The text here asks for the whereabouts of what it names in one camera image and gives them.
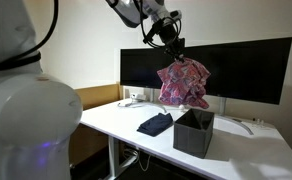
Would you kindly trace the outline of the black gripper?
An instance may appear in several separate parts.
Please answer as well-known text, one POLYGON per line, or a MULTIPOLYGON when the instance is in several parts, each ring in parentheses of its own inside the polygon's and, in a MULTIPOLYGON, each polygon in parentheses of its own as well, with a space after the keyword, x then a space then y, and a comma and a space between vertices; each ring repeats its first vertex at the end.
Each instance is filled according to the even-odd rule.
POLYGON ((163 18, 155 22, 150 31, 143 34, 143 42, 153 48, 164 48, 165 53, 176 60, 184 62, 183 50, 185 48, 185 39, 180 38, 182 23, 180 19, 163 18), (158 35, 162 45, 155 44, 153 37, 158 35))

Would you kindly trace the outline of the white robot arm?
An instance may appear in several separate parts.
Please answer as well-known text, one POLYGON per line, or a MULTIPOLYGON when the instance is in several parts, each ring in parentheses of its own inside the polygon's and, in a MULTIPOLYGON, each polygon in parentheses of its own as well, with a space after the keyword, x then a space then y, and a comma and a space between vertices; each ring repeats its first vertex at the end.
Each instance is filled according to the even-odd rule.
POLYGON ((83 106, 42 72, 24 0, 0 0, 0 180, 71 180, 68 147, 83 106))

